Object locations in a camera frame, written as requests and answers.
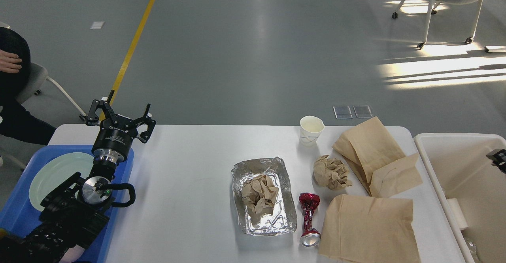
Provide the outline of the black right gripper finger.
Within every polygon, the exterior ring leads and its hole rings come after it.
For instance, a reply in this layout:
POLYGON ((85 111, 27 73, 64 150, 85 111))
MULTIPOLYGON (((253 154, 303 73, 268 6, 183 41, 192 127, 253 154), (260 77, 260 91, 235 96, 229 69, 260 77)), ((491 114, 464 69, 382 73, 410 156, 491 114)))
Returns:
POLYGON ((497 148, 486 154, 486 157, 492 161, 492 165, 499 168, 502 173, 506 173, 506 150, 497 148))

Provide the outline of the person's left hand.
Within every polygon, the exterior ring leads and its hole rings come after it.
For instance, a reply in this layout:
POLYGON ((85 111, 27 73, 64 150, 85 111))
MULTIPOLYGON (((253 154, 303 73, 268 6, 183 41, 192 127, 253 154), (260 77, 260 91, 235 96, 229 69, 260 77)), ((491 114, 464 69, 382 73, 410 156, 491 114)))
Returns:
POLYGON ((8 74, 20 72, 22 59, 17 54, 0 51, 0 71, 8 74))

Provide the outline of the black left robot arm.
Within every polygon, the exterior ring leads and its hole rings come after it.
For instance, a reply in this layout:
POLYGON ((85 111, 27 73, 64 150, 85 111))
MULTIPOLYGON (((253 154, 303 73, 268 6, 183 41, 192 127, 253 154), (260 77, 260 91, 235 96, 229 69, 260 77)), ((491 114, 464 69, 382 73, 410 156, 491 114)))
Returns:
POLYGON ((125 208, 136 200, 134 186, 115 184, 117 166, 128 158, 134 139, 150 139, 156 121, 145 108, 144 115, 131 119, 114 113, 110 103, 95 99, 86 116, 87 126, 99 126, 92 147, 93 166, 87 178, 76 172, 41 201, 41 222, 23 239, 1 238, 2 263, 57 263, 76 246, 89 248, 109 222, 109 208, 125 208))

